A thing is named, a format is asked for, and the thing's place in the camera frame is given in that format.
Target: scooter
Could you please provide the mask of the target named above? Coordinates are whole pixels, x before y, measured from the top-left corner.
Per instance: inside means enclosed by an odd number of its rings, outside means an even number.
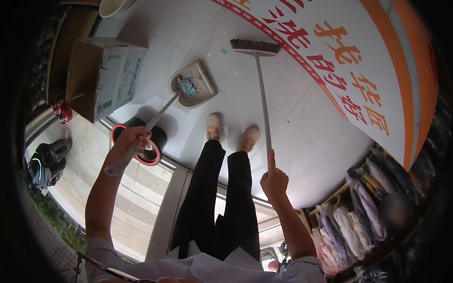
[[[29,185],[46,196],[49,186],[55,186],[66,167],[65,155],[72,147],[70,138],[59,139],[52,144],[40,144],[28,164]]]

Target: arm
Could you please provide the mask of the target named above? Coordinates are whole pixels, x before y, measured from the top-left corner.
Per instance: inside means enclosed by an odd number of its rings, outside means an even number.
[[[147,133],[143,130],[143,127],[123,130],[115,145],[108,153],[102,165],[101,172],[99,172],[99,176],[88,196],[87,206],[85,208],[85,223],[88,239],[98,237],[113,245],[110,226],[115,207],[116,192],[118,191],[123,173],[116,177],[109,177],[105,174],[104,167],[117,162],[128,147],[136,142],[137,139],[141,142],[140,147],[144,149],[146,140],[141,137],[143,135],[147,135],[147,138],[150,138],[151,132]]]
[[[275,166],[273,149],[270,151],[268,162],[269,171],[264,173],[260,184],[280,218],[291,259],[296,260],[303,256],[316,257],[313,240],[286,196],[288,176]]]

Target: hand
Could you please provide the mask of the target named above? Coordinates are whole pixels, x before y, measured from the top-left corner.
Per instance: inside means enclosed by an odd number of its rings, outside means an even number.
[[[116,139],[111,151],[121,156],[136,141],[140,142],[139,146],[141,149],[145,149],[149,143],[147,139],[151,138],[152,132],[147,132],[143,128],[142,126],[124,129]]]
[[[271,204],[285,199],[288,186],[288,176],[275,166],[275,153],[271,149],[269,153],[269,171],[264,173],[260,185]]]

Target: red rim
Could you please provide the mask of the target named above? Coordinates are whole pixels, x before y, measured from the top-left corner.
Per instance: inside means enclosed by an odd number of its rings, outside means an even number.
[[[125,124],[116,124],[115,126],[113,126],[112,131],[110,132],[110,136],[111,136],[111,139],[112,139],[113,144],[115,144],[115,138],[114,138],[114,136],[113,136],[113,133],[114,133],[114,131],[116,130],[116,128],[120,128],[120,127],[121,127],[121,128],[124,128],[124,129],[127,129],[127,128],[128,128],[128,126],[126,126]],[[156,159],[155,159],[154,161],[152,161],[152,162],[148,162],[148,161],[143,160],[143,159],[142,159],[140,156],[138,156],[138,155],[137,155],[135,158],[136,158],[138,161],[140,161],[141,163],[143,163],[144,165],[153,166],[153,165],[156,165],[157,163],[159,163],[159,160],[160,160],[160,152],[159,152],[159,148],[156,146],[156,144],[155,144],[152,140],[150,140],[150,142],[151,142],[151,144],[153,145],[153,147],[156,149],[156,155],[157,155]]]

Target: cardboard box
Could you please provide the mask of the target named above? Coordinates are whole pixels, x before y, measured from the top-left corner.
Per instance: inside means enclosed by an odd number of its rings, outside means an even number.
[[[67,75],[69,107],[94,123],[131,101],[147,50],[116,38],[76,40]]]

